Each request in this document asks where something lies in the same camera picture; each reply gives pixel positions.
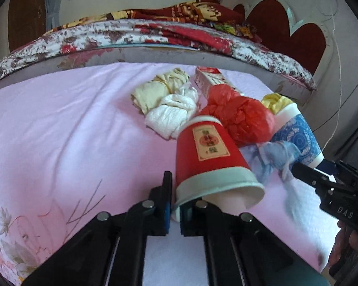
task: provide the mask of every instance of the headboard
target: headboard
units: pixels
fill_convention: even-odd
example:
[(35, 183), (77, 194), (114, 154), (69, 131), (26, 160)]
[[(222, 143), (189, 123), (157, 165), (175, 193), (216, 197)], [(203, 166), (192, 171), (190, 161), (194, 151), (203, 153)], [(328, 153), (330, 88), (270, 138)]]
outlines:
[(234, 11), (243, 14), (257, 28), (262, 44), (275, 52), (294, 58), (321, 80), (332, 55), (332, 40), (324, 24), (309, 18), (296, 23), (290, 7), (279, 0), (262, 0), (253, 6), (238, 4)]

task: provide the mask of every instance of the red paper cup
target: red paper cup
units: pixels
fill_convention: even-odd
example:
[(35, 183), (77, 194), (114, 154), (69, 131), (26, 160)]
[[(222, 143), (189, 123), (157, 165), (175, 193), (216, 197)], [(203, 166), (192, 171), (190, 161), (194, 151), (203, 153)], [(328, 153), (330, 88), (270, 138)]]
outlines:
[(264, 186), (221, 122), (212, 116), (197, 116), (182, 127), (176, 148), (176, 186), (176, 220), (179, 206), (196, 198), (228, 213), (232, 198), (234, 203), (239, 199), (243, 212), (264, 197)]

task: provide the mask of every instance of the cup label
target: cup label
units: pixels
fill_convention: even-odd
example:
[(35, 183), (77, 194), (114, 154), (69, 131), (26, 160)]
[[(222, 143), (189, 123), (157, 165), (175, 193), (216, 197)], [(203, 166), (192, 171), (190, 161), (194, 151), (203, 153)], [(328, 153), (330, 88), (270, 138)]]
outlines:
[(192, 131), (199, 161), (231, 155), (214, 125), (202, 125)]

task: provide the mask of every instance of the black cable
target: black cable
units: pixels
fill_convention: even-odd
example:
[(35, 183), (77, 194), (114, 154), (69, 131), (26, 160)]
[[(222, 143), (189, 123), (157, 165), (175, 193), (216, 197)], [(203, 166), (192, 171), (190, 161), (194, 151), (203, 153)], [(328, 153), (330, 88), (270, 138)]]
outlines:
[[(357, 87), (358, 87), (358, 83), (357, 83), (356, 86), (354, 87), (353, 91), (348, 95), (348, 97), (346, 98), (346, 100), (341, 104), (340, 109), (344, 106), (344, 104), (346, 103), (346, 101), (351, 97), (351, 95), (352, 95), (353, 92), (357, 89)], [(313, 132), (314, 132), (314, 131), (317, 131), (319, 128), (321, 128), (323, 125), (325, 125), (325, 124), (326, 124), (329, 120), (331, 120), (337, 113), (338, 113), (338, 110), (337, 110), (333, 115), (331, 115), (331, 117), (330, 117), (327, 121), (325, 121), (321, 126), (319, 126), (318, 128), (314, 129)]]

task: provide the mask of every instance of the metal bolt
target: metal bolt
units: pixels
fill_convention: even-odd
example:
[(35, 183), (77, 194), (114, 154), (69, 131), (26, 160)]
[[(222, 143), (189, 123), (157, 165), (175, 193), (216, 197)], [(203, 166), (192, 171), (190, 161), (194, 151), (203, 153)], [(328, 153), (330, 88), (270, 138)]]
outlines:
[(240, 218), (242, 221), (245, 221), (246, 223), (250, 223), (251, 221), (253, 221), (253, 216), (249, 213), (241, 214)]
[(200, 208), (200, 209), (205, 209), (208, 205), (208, 203), (204, 200), (199, 200), (199, 201), (196, 201), (195, 203), (196, 207)]
[(99, 221), (105, 221), (105, 220), (108, 220), (110, 217), (110, 214), (108, 212), (99, 212), (97, 214), (97, 219)]
[(146, 200), (142, 202), (142, 206), (146, 209), (150, 209), (152, 207), (154, 207), (155, 203), (153, 200)]

